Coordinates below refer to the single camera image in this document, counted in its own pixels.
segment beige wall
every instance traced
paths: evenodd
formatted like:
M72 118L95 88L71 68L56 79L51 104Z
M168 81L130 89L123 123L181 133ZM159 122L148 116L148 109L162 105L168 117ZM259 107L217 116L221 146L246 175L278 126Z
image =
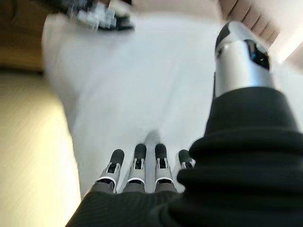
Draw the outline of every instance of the beige wall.
M40 75L0 81L0 226L64 226L80 193L61 103Z

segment silver metal cylinder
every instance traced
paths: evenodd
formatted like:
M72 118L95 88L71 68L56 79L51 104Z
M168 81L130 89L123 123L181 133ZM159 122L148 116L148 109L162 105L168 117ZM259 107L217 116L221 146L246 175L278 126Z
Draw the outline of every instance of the silver metal cylinder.
M227 35L220 37L215 50L215 97L244 87L275 88L269 68L262 66L262 61L268 61L266 50L257 44L255 35L238 22L230 22L226 28ZM264 58L255 60L256 54Z

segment black fingertip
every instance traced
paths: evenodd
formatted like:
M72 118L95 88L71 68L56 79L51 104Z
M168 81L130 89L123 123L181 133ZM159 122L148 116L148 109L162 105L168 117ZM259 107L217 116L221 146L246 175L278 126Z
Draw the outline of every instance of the black fingertip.
M134 149L134 157L137 159L145 159L146 157L146 146L142 143L139 143Z
M122 166L124 160L124 152L121 149L117 149L113 152L110 158L111 163L119 163Z
M191 157L189 156L189 152L188 152L188 150L181 150L181 151L179 151L179 161L180 161L180 164L182 164L183 162L191 162L192 161L192 159L191 159Z
M164 159L165 157L167 158L167 152L166 152L166 147L164 144L157 144L155 147L155 156L156 159Z

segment wooden cabinet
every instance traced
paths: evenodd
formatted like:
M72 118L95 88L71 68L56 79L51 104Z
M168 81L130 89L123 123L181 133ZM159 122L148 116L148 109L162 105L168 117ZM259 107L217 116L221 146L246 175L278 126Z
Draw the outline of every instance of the wooden cabinet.
M32 0L1 0L0 11L0 67L42 71L42 31L52 12Z

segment black fabric sleeve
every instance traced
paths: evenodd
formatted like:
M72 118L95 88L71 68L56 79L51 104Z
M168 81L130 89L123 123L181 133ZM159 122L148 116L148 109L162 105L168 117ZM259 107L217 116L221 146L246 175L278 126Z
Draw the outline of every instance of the black fabric sleeve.
M205 136L189 153L196 166L179 172L186 191L163 211L167 220L204 227L302 226L303 136L282 93L251 87L216 98Z

